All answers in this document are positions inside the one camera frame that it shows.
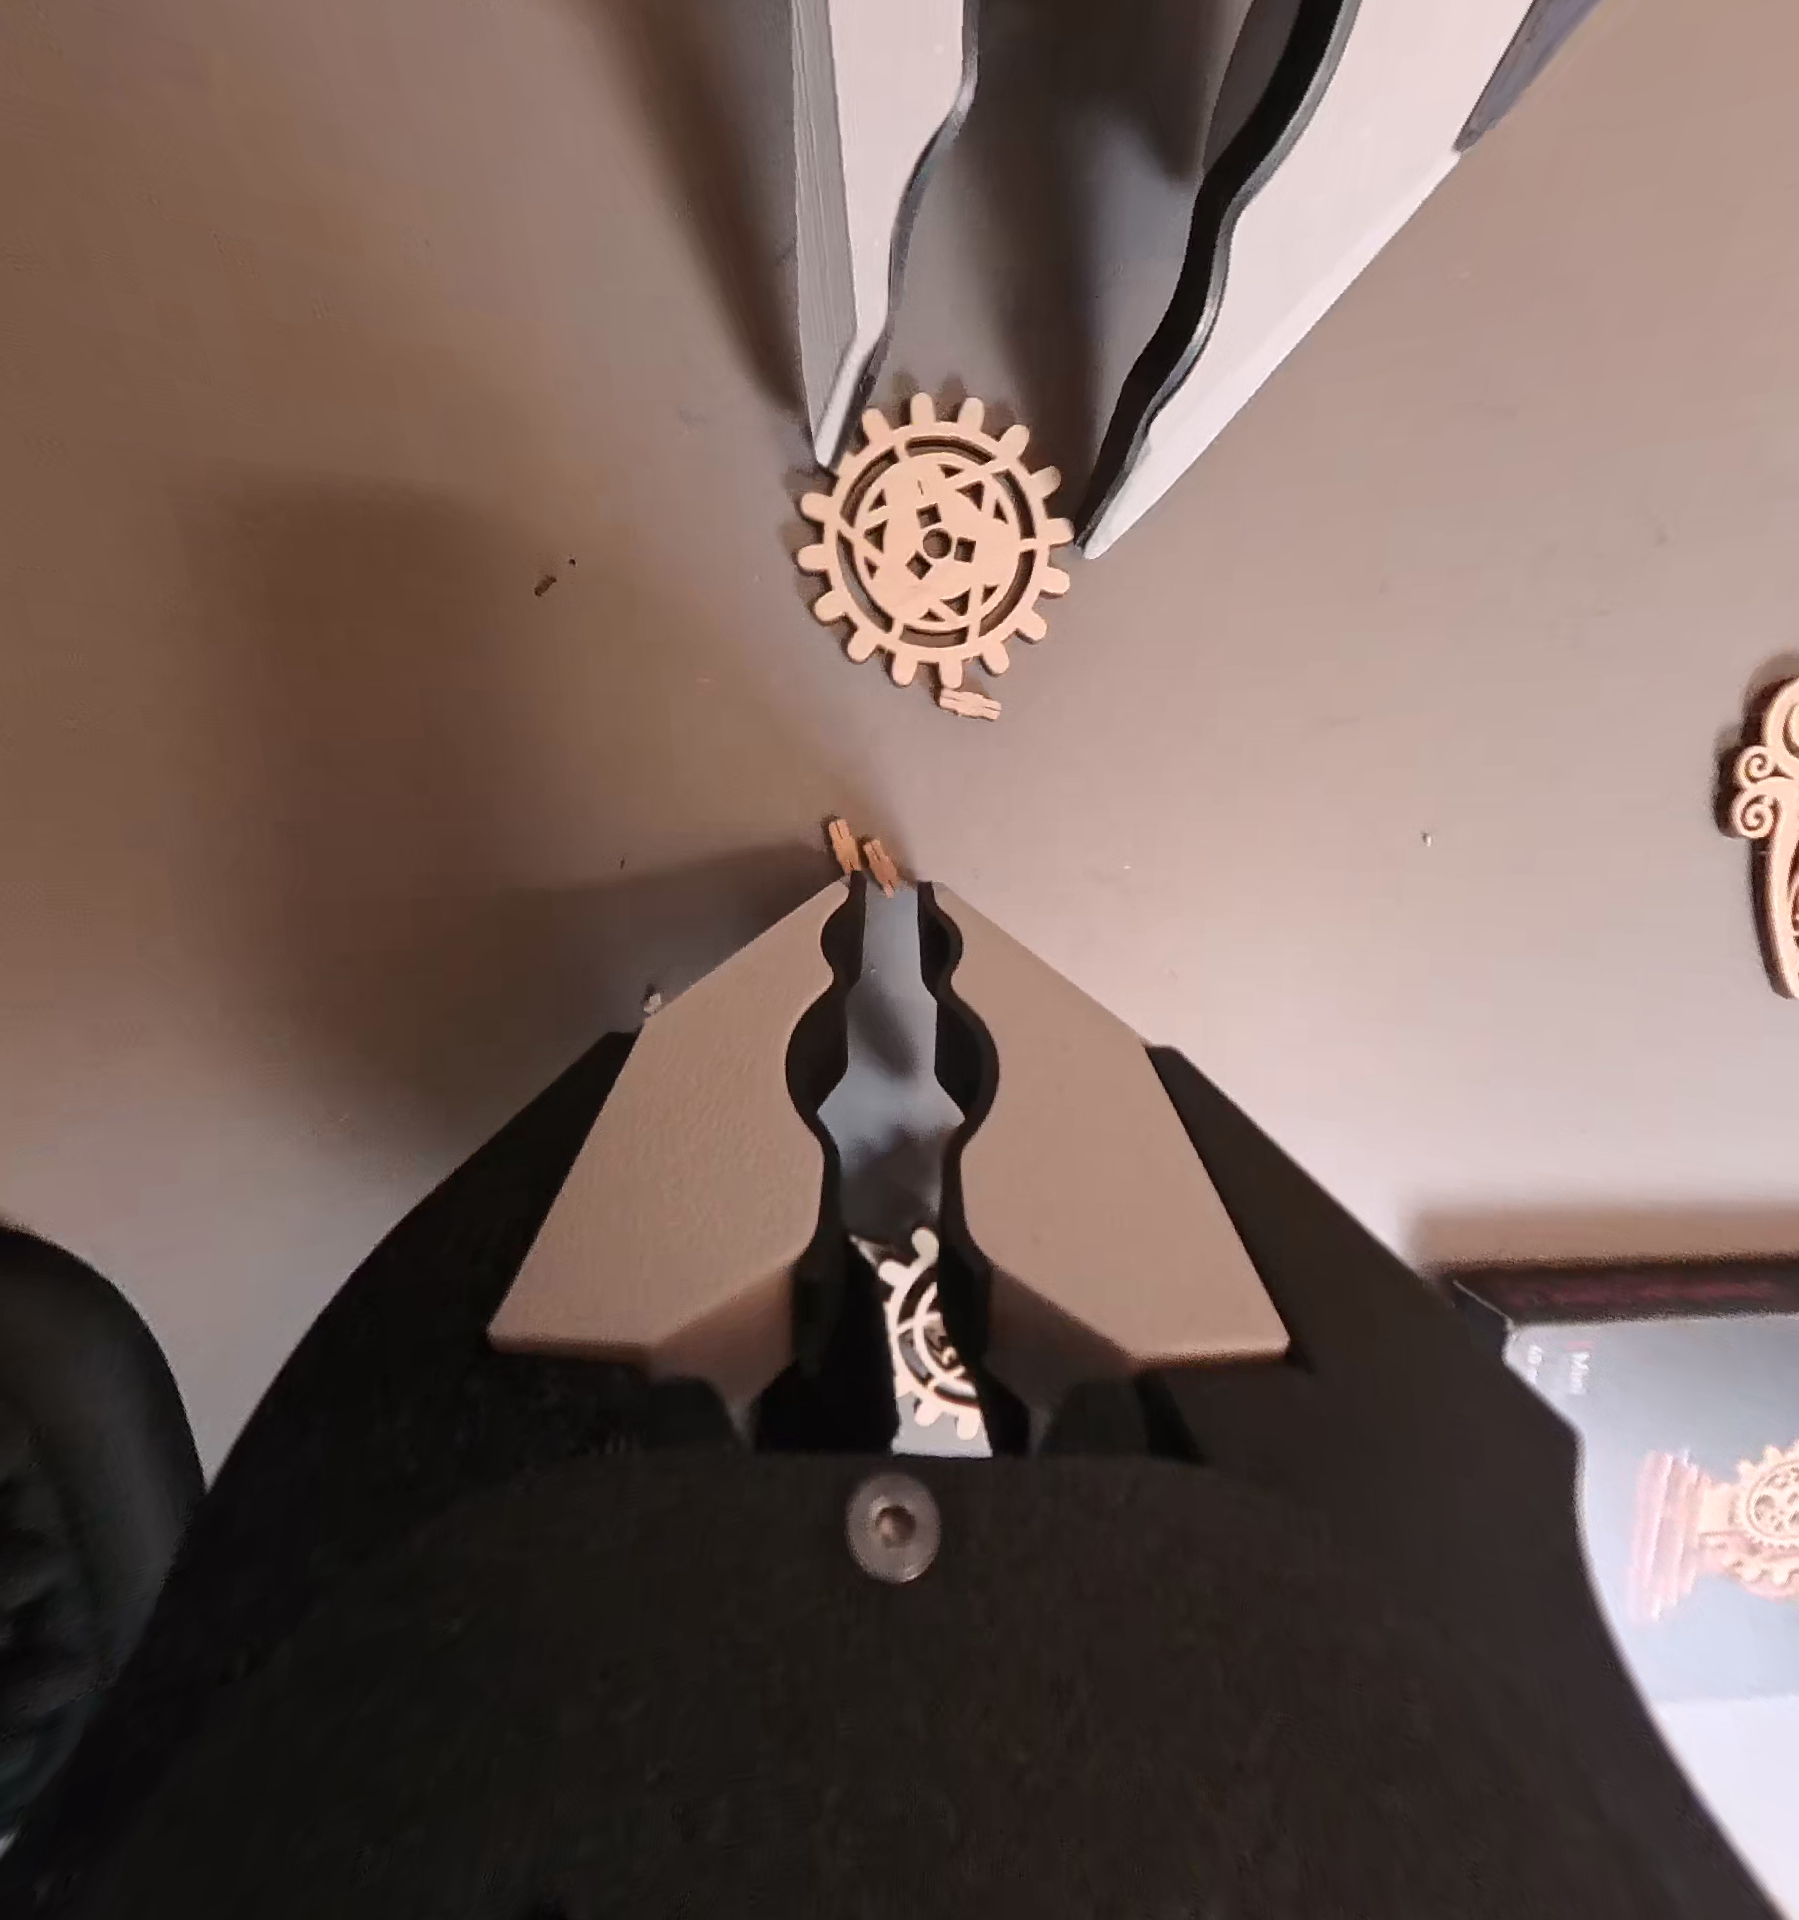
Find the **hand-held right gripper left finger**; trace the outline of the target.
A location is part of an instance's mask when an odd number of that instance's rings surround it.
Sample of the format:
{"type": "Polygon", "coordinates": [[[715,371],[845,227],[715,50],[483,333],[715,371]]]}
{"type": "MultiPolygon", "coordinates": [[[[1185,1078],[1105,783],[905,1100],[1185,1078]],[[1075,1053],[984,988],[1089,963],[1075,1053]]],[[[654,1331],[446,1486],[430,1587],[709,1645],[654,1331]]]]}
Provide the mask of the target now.
{"type": "Polygon", "coordinates": [[[796,1036],[838,1036],[864,892],[834,880],[645,1021],[489,1323],[497,1353],[697,1381],[739,1420],[793,1364],[842,1074],[797,1093],[796,1036]]]}

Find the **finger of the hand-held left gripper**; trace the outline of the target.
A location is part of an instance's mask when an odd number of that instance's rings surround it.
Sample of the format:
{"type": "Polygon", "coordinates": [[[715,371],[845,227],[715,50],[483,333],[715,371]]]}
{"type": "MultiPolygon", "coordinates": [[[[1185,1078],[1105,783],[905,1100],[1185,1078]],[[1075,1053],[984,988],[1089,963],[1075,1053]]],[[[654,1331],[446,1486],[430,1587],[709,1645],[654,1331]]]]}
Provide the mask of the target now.
{"type": "Polygon", "coordinates": [[[961,3],[793,3],[797,357],[814,464],[839,464],[888,355],[912,224],[978,82],[961,3]]]}
{"type": "Polygon", "coordinates": [[[1078,503],[1104,558],[1199,462],[1458,160],[1527,14],[1511,3],[1254,4],[1172,296],[1078,503]]]}

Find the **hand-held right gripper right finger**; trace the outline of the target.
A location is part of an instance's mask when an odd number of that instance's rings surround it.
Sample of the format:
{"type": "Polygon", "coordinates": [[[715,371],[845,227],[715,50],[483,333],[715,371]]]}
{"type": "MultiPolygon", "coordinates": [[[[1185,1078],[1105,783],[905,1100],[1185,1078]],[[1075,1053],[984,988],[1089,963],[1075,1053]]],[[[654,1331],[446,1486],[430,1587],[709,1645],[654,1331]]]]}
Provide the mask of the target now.
{"type": "Polygon", "coordinates": [[[1287,1359],[1287,1323],[1142,1037],[946,888],[917,892],[947,1141],[941,1295],[983,1405],[1287,1359]]]}

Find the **wooden gear assembly with pegs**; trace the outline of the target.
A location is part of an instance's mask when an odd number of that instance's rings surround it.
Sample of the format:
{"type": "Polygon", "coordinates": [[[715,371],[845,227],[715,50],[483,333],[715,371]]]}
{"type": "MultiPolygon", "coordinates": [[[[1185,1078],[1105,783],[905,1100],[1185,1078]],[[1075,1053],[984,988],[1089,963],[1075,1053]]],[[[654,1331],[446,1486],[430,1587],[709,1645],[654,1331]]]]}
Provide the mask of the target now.
{"type": "Polygon", "coordinates": [[[944,1322],[939,1241],[917,1227],[905,1247],[854,1236],[873,1272],[888,1327],[897,1432],[892,1451],[933,1456],[991,1453],[978,1388],[944,1322]]]}

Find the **wooden gear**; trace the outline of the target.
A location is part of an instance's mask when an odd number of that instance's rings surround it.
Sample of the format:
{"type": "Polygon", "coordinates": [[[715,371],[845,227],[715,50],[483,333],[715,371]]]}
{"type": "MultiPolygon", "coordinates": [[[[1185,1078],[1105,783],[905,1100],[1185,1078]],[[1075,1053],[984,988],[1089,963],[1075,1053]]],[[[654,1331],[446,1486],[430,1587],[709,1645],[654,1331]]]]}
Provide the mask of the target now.
{"type": "Polygon", "coordinates": [[[1069,590],[1060,480],[1034,462],[1029,427],[993,429],[981,398],[870,407],[834,480],[800,506],[811,540],[796,565],[819,587],[814,619],[897,688],[996,697],[984,685],[1019,643],[1046,640],[1046,603],[1069,590]]]}

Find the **black puzzle box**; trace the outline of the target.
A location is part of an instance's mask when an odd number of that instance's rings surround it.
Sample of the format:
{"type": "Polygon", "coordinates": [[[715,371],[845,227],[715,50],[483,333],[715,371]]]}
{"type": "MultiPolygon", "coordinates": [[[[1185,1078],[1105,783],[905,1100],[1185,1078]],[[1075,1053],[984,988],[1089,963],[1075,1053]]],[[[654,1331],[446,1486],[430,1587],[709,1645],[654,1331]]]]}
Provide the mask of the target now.
{"type": "Polygon", "coordinates": [[[1799,1257],[1472,1266],[1442,1287],[1576,1435],[1586,1560],[1639,1691],[1799,1695],[1799,1257]]]}

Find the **black textured seat cushion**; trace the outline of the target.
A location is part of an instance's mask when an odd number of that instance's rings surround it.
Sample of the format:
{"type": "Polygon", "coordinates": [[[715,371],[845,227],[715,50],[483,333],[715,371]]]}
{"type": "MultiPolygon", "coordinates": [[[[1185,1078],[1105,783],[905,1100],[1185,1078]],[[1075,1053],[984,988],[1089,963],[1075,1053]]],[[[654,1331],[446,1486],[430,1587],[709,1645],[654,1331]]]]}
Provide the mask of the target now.
{"type": "Polygon", "coordinates": [[[203,1475],[117,1285],[0,1225],[0,1839],[133,1656],[203,1475]]]}

